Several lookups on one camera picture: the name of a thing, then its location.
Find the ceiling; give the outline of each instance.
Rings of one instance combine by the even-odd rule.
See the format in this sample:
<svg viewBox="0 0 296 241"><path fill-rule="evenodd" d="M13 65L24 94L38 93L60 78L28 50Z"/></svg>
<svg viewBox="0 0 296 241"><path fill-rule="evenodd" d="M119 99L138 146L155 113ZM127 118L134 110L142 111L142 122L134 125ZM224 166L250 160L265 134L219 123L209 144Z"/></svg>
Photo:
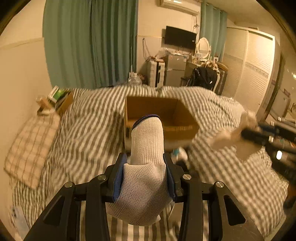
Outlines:
<svg viewBox="0 0 296 241"><path fill-rule="evenodd" d="M274 26L278 25L271 14L256 0L207 0L208 3L228 13L228 18L235 22Z"/></svg>

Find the cardboard box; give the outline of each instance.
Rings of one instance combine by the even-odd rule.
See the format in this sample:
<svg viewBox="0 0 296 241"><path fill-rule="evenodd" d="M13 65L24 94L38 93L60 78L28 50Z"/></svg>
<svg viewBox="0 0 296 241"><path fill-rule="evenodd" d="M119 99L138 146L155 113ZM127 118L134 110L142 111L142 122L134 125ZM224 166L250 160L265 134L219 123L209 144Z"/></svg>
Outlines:
<svg viewBox="0 0 296 241"><path fill-rule="evenodd" d="M69 95L61 104L61 106L56 110L56 112L60 117L62 117L62 115L66 112L66 110L69 108L72 102L73 102L73 92L70 92Z"/></svg>
<svg viewBox="0 0 296 241"><path fill-rule="evenodd" d="M133 124L141 117L156 114L163 124L165 151L187 147L198 131L198 124L178 99L127 96L124 110L124 145L131 150Z"/></svg>

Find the white wardrobe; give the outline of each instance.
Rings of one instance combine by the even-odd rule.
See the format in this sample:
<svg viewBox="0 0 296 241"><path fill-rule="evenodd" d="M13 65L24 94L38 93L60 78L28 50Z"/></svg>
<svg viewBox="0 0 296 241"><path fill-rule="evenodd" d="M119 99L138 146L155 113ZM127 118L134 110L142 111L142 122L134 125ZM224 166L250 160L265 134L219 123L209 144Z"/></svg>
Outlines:
<svg viewBox="0 0 296 241"><path fill-rule="evenodd" d="M258 112L271 86L275 37L243 27L228 27L222 62L229 68L222 95Z"/></svg>

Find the oval mirror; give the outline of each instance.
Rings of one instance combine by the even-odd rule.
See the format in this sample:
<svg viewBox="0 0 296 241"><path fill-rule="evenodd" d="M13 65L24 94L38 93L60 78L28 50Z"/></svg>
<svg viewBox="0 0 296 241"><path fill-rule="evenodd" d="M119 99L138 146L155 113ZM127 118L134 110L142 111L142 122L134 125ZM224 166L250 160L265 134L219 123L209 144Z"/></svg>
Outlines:
<svg viewBox="0 0 296 241"><path fill-rule="evenodd" d="M210 44L209 41L203 37L201 38L196 45L196 53L200 54L200 58L207 58L210 53Z"/></svg>

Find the gray striped bedding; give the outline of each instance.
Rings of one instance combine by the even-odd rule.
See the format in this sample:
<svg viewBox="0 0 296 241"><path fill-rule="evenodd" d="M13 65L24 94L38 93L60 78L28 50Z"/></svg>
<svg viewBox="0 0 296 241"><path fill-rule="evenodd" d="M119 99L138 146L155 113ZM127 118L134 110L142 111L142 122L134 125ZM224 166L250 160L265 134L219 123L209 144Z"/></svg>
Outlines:
<svg viewBox="0 0 296 241"><path fill-rule="evenodd" d="M223 127L237 127L243 107L233 99L200 87L167 86L160 90L148 86L74 90L74 102L61 119L38 188L31 190L20 181L12 187L13 204L22 207L29 227L65 182L78 184L91 180L124 151L126 95L180 99L200 125L188 149L188 164L203 182L223 181L246 208L263 237L272 232L284 214L287 183L270 168L271 161L264 149L244 163L236 157L235 147L213 151L206 142ZM108 216L111 240L177 240L179 223L168 221L170 211L171 205L161 213L161 220L149 227L128 225ZM206 205L204 213L206 240Z"/></svg>

